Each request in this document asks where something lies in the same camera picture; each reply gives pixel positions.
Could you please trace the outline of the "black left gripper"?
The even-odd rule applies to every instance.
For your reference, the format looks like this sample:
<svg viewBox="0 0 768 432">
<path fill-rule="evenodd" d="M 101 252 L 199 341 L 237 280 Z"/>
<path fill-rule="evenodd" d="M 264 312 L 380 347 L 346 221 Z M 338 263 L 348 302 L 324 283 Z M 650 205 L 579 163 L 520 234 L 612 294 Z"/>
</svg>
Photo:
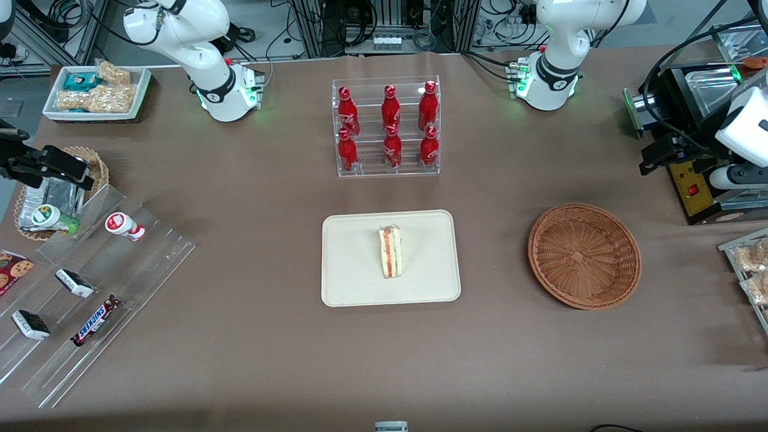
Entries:
<svg viewBox="0 0 768 432">
<path fill-rule="evenodd" d="M 678 135 L 664 135 L 655 139 L 651 148 L 641 150 L 642 161 L 639 164 L 639 171 L 642 176 L 649 175 L 659 167 L 669 165 L 670 160 L 674 161 L 674 151 L 684 151 L 685 162 L 718 165 L 716 154 L 718 146 L 711 137 L 684 137 L 684 140 L 681 140 Z"/>
</svg>

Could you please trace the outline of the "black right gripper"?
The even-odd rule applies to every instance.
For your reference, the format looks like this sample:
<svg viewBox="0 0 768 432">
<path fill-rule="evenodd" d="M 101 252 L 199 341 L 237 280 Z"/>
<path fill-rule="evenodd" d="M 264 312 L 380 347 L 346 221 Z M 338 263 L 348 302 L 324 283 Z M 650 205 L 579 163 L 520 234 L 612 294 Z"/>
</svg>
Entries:
<svg viewBox="0 0 768 432">
<path fill-rule="evenodd" d="M 89 175 L 87 162 L 66 153 L 55 146 L 35 149 L 24 143 L 30 139 L 27 131 L 1 120 L 1 158 L 11 158 L 2 162 L 1 175 L 15 181 L 41 181 L 44 178 L 57 178 L 74 184 L 80 189 L 90 190 L 94 180 Z M 38 165 L 16 158 L 30 156 L 37 158 Z"/>
</svg>

